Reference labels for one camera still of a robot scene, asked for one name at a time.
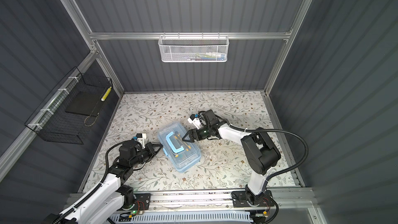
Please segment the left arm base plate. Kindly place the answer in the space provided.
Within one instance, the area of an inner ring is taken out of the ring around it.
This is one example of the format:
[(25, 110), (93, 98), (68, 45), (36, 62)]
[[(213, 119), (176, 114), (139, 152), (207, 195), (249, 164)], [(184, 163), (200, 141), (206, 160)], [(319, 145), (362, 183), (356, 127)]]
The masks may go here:
[(149, 205), (150, 205), (150, 200), (151, 200), (151, 194), (146, 193), (146, 194), (135, 194), (134, 195), (135, 199), (132, 203), (128, 204), (127, 206), (124, 206), (122, 209), (125, 211), (133, 211), (133, 212), (139, 212), (139, 211), (147, 211), (149, 210)]

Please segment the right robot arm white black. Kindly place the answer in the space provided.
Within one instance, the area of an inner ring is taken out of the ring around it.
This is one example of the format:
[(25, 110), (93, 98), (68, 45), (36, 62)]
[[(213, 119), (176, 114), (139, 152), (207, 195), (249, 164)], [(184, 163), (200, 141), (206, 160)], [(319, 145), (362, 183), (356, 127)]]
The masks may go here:
[[(245, 199), (251, 206), (259, 205), (266, 198), (267, 185), (272, 178), (298, 168), (309, 154), (307, 142), (295, 133), (281, 129), (239, 128), (230, 124), (227, 119), (216, 115), (212, 110), (192, 114), (188, 122), (195, 128), (187, 131), (183, 136), (184, 142), (224, 139), (241, 145), (252, 169), (249, 183), (245, 186)], [(272, 172), (272, 168), (276, 167), (282, 156), (269, 133), (283, 133), (299, 140), (304, 146), (302, 158), (286, 169)]]

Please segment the light blue plastic tool box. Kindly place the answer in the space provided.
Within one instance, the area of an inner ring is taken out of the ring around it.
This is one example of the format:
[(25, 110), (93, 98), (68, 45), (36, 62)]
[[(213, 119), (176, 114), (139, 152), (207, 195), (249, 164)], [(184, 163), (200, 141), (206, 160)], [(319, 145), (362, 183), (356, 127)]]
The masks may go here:
[(158, 130), (158, 139), (163, 145), (165, 155), (180, 173), (196, 165), (202, 157), (201, 150), (195, 143), (182, 140), (186, 133), (184, 126), (177, 121)]

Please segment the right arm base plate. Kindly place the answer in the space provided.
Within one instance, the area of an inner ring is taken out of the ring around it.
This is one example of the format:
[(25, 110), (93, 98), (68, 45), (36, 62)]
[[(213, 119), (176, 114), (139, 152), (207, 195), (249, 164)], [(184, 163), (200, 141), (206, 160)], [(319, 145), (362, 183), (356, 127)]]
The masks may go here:
[(233, 191), (231, 192), (233, 206), (237, 208), (242, 207), (274, 207), (275, 203), (272, 201), (272, 193), (270, 190), (253, 195), (250, 191)]

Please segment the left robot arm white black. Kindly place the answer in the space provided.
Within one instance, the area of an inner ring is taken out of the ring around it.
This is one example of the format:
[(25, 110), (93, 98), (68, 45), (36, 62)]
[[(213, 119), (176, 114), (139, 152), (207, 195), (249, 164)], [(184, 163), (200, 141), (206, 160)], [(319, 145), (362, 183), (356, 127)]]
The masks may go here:
[(105, 154), (102, 179), (78, 201), (58, 214), (49, 214), (43, 224), (102, 224), (119, 209), (143, 211), (134, 189), (125, 182), (138, 171), (136, 167), (150, 162), (163, 148), (151, 142), (142, 145), (134, 137), (113, 145)]

